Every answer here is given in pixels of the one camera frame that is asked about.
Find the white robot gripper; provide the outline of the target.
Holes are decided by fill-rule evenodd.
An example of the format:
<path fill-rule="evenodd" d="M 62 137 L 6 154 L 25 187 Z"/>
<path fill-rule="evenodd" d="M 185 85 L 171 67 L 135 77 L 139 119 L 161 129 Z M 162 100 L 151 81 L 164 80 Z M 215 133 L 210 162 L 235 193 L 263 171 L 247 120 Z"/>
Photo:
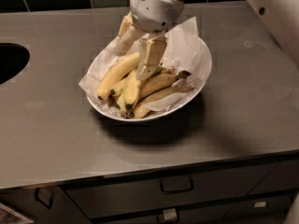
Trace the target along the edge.
<path fill-rule="evenodd" d="M 116 39 L 115 52 L 125 55 L 146 32 L 172 29 L 184 9 L 184 0 L 130 0 L 130 11 L 123 17 Z M 166 38 L 140 38 L 140 61 L 136 71 L 138 80 L 148 79 L 164 56 Z"/>

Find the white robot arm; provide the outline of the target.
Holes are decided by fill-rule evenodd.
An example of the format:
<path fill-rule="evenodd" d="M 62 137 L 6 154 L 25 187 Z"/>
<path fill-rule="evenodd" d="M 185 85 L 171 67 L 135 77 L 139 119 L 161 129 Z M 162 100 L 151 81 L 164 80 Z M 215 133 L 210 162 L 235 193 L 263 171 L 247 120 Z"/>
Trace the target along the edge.
<path fill-rule="evenodd" d="M 137 78 L 152 75 L 166 49 L 165 33 L 177 25 L 185 0 L 130 0 L 116 39 L 115 54 L 125 55 L 145 36 Z M 270 34 L 292 61 L 299 65 L 299 0 L 247 0 Z"/>

